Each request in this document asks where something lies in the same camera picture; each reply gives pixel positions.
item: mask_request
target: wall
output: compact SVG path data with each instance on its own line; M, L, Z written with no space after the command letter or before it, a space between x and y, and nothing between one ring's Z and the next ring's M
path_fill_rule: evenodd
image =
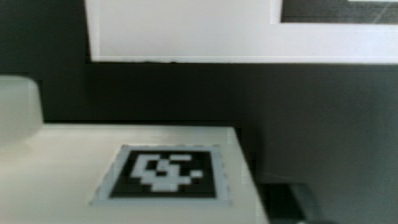
M256 177L310 183L342 224L395 224L398 67L95 64L81 0L0 2L0 72L47 122L235 125Z

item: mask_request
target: white table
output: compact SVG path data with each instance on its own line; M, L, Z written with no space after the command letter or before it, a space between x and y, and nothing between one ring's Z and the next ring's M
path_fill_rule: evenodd
M121 145L219 145L232 204L91 205ZM0 223L269 224L233 128L45 125L0 148Z

